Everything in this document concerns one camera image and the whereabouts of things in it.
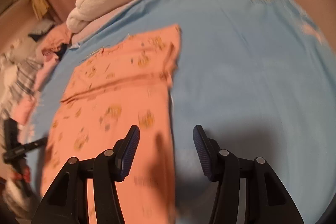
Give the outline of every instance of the crumpled clothes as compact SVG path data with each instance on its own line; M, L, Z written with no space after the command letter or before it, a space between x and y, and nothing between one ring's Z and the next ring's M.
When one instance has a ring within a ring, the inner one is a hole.
M43 58L49 60L50 64L53 63L52 57L54 59L58 59L58 56L54 53L49 54L48 56L49 57L44 56ZM11 112L14 110L17 104L19 102L23 102L22 112L26 113L21 115L21 117L16 117L14 115L14 117L18 120L18 123L25 124L25 116L29 117L29 112L33 110L32 106L36 103L35 97L32 96L35 95L33 86L35 85L35 79L41 67L41 58L36 56L35 51L30 54L28 58L17 65L16 79L9 87L9 92L7 96L3 98L2 104L0 106L0 145L4 145L3 122L4 120L11 117ZM12 176L15 171L11 166L9 166L8 171L8 178L5 189L2 193L6 205L11 211L14 212L16 217L22 219L32 219L39 204L39 200L34 194L27 198L22 193L23 190L20 184L18 184L16 179Z
M36 73L33 91L38 91L46 78L51 74L52 70L59 63L58 56L55 53L44 56L43 67ZM11 117L21 125L26 125L34 107L36 98L32 95L26 94L21 101L12 110Z
M62 44L70 44L71 32L66 23L54 27L41 43L41 52L58 52Z

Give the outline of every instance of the bed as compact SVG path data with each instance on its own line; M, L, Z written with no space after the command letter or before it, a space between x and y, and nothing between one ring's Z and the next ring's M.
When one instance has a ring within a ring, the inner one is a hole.
M216 185L202 173L192 129L202 126L238 157L267 159L306 224L335 194L336 62L317 26L293 0L136 0L69 50L32 118L48 131L74 67L128 34L178 23L178 70L171 90L177 223L206 223ZM43 152L28 155L38 192Z

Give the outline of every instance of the black clamp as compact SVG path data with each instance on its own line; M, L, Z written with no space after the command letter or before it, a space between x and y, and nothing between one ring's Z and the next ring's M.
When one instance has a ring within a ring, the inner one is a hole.
M140 141L137 126L96 158L70 158L44 195L31 224L88 224L87 179L93 179L97 223L125 224L115 182L128 176Z
M202 126L194 127L193 138L204 175L219 182L209 224L236 223L242 178L246 179L246 224L303 224L294 201L264 158L237 158L209 139Z
M21 159L26 157L26 153L46 145L48 138L41 138L31 143L21 144L18 142L18 129L17 122L11 118L7 119L3 123L4 135L5 135L5 148L6 152L2 154L2 159L5 164L10 164L14 170L23 175L23 169L21 165ZM30 197L33 193L30 186L22 178L20 184L23 189L23 194Z

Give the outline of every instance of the orange fabric with print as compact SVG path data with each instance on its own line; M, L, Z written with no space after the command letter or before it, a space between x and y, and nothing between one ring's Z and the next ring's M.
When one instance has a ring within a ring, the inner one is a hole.
M43 168L44 194L70 157L96 157L140 128L125 181L116 183L126 223L173 223L175 175L168 89L180 48L178 25L128 36L76 67L51 125ZM96 223L88 182L90 223Z

